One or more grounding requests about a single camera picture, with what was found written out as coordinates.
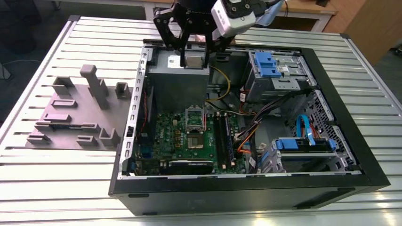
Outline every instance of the ram slot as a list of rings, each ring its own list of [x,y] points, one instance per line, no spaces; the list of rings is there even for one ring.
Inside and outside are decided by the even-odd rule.
[[[226,149],[225,149],[225,140],[222,136],[222,127],[221,127],[221,114],[214,115],[214,133],[216,133],[216,145],[217,145],[217,156],[218,156],[218,166],[222,169],[226,169]]]
[[[225,129],[226,129],[226,149],[229,152],[229,159],[232,166],[234,166],[234,152],[233,152],[233,136],[232,136],[232,126],[229,124],[229,117],[228,114],[225,114]]]
[[[229,154],[229,149],[228,149],[228,143],[229,143],[229,139],[228,139],[228,129],[226,129],[226,117],[224,115],[221,115],[220,118],[220,136],[222,139],[222,149],[224,149],[224,154],[225,154],[225,163],[226,163],[226,167],[230,167],[232,165],[232,158],[230,158],[230,154]]]

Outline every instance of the motherboard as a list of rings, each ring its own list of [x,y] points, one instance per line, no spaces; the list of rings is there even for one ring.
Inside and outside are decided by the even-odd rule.
[[[184,113],[160,113],[154,145],[141,146],[138,172],[164,175],[176,163],[210,164],[212,174],[245,173],[244,155],[234,153],[233,147],[238,131],[238,118],[232,114],[205,114],[192,109]]]

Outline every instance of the slatted aluminum table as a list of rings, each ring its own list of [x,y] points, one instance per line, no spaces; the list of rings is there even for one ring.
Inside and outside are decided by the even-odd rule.
[[[339,34],[254,28],[237,43],[313,48],[332,77],[392,186],[318,209],[135,217],[107,195],[115,152],[30,149],[57,76],[86,84],[83,64],[107,85],[134,85],[149,21],[75,17],[67,22],[0,129],[0,223],[53,225],[399,225],[402,222],[402,108],[352,40]]]

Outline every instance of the chip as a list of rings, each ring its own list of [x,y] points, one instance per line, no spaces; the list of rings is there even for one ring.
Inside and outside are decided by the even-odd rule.
[[[189,149],[204,149],[204,134],[189,134],[188,147]]]

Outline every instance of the green motherboard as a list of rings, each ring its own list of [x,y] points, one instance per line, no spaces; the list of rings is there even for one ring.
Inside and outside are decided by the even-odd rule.
[[[238,133],[240,125],[236,115],[228,115],[232,136]],[[214,126],[214,114],[205,116],[194,112],[189,114],[188,125],[202,125],[202,131],[189,131],[186,127],[186,113],[161,113],[157,119],[156,142],[153,147],[144,146],[145,159],[142,168],[145,175],[158,175],[160,167],[172,160],[212,161],[214,162],[213,174],[245,173],[244,156],[237,155],[234,165],[220,165],[220,153],[217,148],[217,133]]]

